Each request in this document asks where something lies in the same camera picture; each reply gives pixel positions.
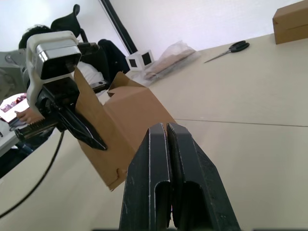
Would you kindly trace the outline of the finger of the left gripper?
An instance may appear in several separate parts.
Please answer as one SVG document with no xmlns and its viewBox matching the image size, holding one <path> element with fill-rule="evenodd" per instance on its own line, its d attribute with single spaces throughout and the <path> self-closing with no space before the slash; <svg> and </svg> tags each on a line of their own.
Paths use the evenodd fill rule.
<svg viewBox="0 0 308 231">
<path fill-rule="evenodd" d="M 75 109 L 68 106 L 61 107 L 58 111 L 58 116 L 61 123 L 76 139 L 93 149 L 107 150 L 107 145 L 94 126 L 81 114 L 77 113 Z"/>
</svg>

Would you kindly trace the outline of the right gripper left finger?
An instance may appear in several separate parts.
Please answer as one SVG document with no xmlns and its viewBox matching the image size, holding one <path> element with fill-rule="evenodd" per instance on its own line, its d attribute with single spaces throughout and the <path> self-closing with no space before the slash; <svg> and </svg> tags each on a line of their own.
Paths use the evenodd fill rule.
<svg viewBox="0 0 308 231">
<path fill-rule="evenodd" d="M 167 229 L 171 180 L 167 136 L 158 123 L 147 130 L 128 167 L 120 229 Z"/>
</svg>

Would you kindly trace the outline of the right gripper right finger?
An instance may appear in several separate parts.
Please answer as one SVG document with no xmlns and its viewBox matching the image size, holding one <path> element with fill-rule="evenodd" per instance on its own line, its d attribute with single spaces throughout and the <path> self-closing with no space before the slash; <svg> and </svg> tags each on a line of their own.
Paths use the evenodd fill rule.
<svg viewBox="0 0 308 231">
<path fill-rule="evenodd" d="M 239 229 L 216 166 L 191 133 L 167 125 L 172 176 L 172 216 L 178 229 Z"/>
</svg>

